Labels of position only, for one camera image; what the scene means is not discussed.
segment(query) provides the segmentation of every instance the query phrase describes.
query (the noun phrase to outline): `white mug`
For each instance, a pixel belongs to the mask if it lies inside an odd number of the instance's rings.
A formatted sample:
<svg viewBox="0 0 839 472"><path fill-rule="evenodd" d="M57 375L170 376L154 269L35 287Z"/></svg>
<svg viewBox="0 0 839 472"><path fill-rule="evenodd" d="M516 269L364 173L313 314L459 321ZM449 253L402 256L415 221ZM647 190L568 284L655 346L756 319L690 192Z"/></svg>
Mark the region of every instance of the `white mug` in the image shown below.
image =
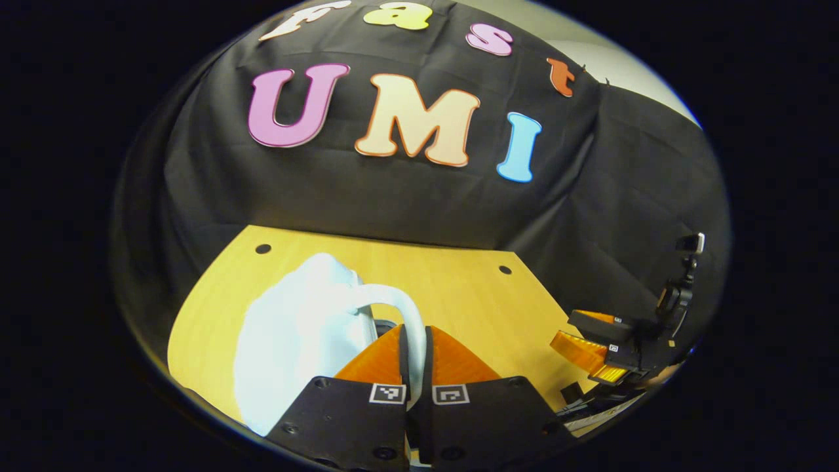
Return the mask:
<svg viewBox="0 0 839 472"><path fill-rule="evenodd" d="M425 325L414 301L391 286L363 285L329 254L315 254L248 308L233 362L242 420L260 436L271 432L312 377L334 376L376 340L369 313L396 307L408 336L410 409L422 391Z"/></svg>

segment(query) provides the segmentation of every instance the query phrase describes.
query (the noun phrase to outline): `wooden table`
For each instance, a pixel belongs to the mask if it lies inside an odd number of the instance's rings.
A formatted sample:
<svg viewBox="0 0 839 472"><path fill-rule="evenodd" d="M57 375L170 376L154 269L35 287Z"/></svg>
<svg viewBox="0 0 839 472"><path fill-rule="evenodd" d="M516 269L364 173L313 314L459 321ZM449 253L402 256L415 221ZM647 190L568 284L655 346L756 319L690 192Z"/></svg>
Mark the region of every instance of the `wooden table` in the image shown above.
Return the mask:
<svg viewBox="0 0 839 472"><path fill-rule="evenodd" d="M271 250L258 254L262 244ZM583 391L595 385L549 346L558 330L580 332L515 253L256 226L245 228L219 254L187 297L169 339L172 376L240 422L233 359L248 306L320 252L335 256L365 283L408 293L426 325L449 333L502 377L524 375L554 410L565 405L560 389L574 381ZM389 306L374 305L373 316L402 322Z"/></svg>

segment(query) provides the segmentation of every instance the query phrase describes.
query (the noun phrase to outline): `blue letter i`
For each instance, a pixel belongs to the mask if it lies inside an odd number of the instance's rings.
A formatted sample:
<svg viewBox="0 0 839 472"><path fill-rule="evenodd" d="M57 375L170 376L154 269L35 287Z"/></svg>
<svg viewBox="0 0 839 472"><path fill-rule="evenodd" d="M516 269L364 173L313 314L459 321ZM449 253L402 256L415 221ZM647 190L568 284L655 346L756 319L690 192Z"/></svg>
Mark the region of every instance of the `blue letter i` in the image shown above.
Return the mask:
<svg viewBox="0 0 839 472"><path fill-rule="evenodd" d="M530 157L533 155L536 135L542 132L542 125L516 112L507 113L507 120L513 125L513 132L510 134L507 158L498 165L498 174L511 181L530 182L533 180Z"/></svg>

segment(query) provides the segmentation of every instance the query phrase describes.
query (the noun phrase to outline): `mug handle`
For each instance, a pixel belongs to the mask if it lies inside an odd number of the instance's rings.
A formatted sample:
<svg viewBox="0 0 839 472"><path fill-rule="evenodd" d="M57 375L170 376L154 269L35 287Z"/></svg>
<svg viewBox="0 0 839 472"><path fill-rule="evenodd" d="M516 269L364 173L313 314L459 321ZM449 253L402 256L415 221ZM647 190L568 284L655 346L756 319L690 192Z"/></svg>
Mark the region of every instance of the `mug handle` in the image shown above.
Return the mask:
<svg viewBox="0 0 839 472"><path fill-rule="evenodd" d="M420 310L407 293L396 287L380 284L365 284L352 288L353 305L356 309L383 303L395 307L402 313L405 321L405 335L408 336L408 373L411 399L407 409L419 400L422 394L422 380L425 371L425 324L420 317Z"/></svg>

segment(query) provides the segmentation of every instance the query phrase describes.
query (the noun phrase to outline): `pink letter u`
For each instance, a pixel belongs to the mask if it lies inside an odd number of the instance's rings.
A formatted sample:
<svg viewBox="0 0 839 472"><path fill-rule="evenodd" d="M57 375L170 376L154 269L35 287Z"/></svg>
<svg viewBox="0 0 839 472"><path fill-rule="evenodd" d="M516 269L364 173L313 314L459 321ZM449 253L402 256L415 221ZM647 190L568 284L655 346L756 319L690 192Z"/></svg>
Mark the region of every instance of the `pink letter u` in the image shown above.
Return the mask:
<svg viewBox="0 0 839 472"><path fill-rule="evenodd" d="M280 124L274 118L283 84L294 76L291 69L270 71L253 79L253 100L248 113L248 129L260 144L273 148L293 148L311 141L323 128L326 109L339 77L350 73L346 64L319 64L306 71L311 79L303 116L297 123Z"/></svg>

